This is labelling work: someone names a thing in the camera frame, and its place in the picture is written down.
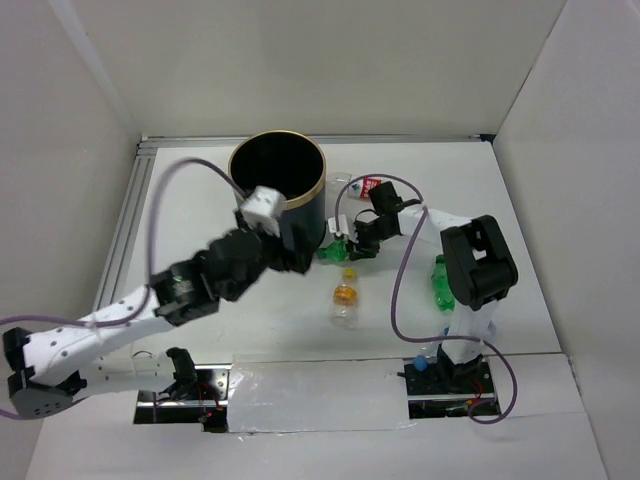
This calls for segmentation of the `clear bottle yellow cap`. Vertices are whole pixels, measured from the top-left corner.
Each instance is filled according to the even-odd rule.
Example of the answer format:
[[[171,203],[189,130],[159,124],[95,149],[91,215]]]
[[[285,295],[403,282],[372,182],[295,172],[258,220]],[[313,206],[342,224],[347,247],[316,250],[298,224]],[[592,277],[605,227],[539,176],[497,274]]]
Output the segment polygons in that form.
[[[333,290],[329,319],[334,326],[355,329],[358,319],[358,275],[353,267],[345,268]]]

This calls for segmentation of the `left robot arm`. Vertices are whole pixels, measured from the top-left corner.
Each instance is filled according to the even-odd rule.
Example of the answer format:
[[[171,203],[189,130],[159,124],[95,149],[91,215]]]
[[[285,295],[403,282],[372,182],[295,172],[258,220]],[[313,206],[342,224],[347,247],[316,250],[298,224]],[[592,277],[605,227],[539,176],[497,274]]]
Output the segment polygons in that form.
[[[147,336],[169,332],[236,302],[268,269],[307,273],[314,247],[300,226],[293,244],[261,230],[232,229],[192,258],[151,276],[148,284],[81,320],[54,320],[44,332],[15,327],[2,335],[13,420],[35,420],[105,393],[145,390],[184,399],[196,390],[194,361],[184,348],[111,358]]]

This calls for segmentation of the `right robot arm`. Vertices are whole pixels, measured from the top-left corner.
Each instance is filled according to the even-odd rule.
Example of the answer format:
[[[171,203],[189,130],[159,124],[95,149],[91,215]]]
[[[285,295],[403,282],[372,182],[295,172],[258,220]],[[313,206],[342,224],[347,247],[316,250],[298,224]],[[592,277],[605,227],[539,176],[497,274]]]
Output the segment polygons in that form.
[[[430,209],[408,181],[387,174],[379,177],[383,181],[368,191],[375,218],[353,220],[355,236],[347,241],[348,258],[373,259],[384,241],[409,237],[392,287],[391,328],[407,343],[436,346],[430,377],[448,392],[460,391],[490,346],[493,312],[517,284],[517,267],[494,217],[467,218]],[[444,283],[454,303],[447,332],[436,337],[409,337],[398,324],[400,286],[419,240],[441,247],[438,263],[445,269]]]

